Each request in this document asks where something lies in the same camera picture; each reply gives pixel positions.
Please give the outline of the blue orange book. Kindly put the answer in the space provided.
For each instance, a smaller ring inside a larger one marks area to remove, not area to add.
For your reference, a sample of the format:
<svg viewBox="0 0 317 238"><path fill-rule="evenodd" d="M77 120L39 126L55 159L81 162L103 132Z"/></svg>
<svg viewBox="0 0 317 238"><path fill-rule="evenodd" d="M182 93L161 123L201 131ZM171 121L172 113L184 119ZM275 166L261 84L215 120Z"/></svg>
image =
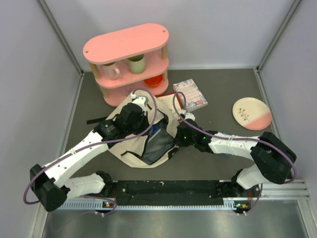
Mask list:
<svg viewBox="0 0 317 238"><path fill-rule="evenodd" d="M156 124L153 125L152 129L151 129L151 133L149 134L149 141L153 140L161 131L162 129L165 129L164 125L161 124Z"/></svg>

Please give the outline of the cream canvas backpack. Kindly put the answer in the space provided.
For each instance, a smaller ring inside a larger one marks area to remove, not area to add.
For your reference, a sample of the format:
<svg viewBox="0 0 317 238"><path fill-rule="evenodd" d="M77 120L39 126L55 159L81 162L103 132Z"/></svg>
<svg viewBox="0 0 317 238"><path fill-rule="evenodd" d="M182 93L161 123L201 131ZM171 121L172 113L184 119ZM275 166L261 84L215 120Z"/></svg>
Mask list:
<svg viewBox="0 0 317 238"><path fill-rule="evenodd" d="M116 116L123 106L132 103L128 96L105 120L99 122L87 136L87 142L94 148L107 148L111 154L132 168L155 168L178 151L174 139L177 134L178 120L169 108L149 92L137 92L137 96L147 96L146 106L149 126L139 134L127 134L114 125ZM161 124L165 129L151 141L148 137L153 125Z"/></svg>

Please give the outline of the floral white book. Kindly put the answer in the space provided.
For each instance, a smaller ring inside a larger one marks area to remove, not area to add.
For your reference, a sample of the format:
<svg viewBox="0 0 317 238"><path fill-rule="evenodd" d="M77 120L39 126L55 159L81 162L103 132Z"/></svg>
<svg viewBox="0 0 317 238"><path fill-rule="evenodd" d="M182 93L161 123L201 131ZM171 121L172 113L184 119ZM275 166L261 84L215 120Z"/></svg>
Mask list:
<svg viewBox="0 0 317 238"><path fill-rule="evenodd" d="M193 112L208 105L206 98L193 79L175 83L173 89L175 92L182 92L185 95L186 101L184 101L183 95L178 94L177 96L188 112Z"/></svg>

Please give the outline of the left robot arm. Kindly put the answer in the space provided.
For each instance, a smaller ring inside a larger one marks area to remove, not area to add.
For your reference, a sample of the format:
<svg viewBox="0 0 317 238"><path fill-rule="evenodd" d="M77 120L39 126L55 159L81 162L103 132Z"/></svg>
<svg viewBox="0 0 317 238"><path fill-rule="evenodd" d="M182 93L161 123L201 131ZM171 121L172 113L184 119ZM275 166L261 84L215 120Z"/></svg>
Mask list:
<svg viewBox="0 0 317 238"><path fill-rule="evenodd" d="M32 190L38 202L47 212L59 208L68 199L87 194L108 196L112 192L111 178L104 172L72 178L97 155L114 145L144 135L150 130L146 112L147 98L138 97L122 107L113 119L100 122L75 147L63 156L44 165L36 164L30 169L28 190Z"/></svg>

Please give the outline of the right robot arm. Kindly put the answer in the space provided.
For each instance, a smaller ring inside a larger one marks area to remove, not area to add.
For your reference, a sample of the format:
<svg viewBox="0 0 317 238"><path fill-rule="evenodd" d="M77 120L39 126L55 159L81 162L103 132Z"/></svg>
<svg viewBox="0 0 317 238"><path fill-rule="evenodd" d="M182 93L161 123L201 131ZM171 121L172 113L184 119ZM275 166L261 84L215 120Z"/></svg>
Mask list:
<svg viewBox="0 0 317 238"><path fill-rule="evenodd" d="M183 120L177 127L176 144L194 146L212 154L244 157L254 162L239 170L232 178L231 190L243 196L255 185L265 182L284 184L297 159L296 154L271 132L261 136L243 137L217 131L204 131L192 119Z"/></svg>

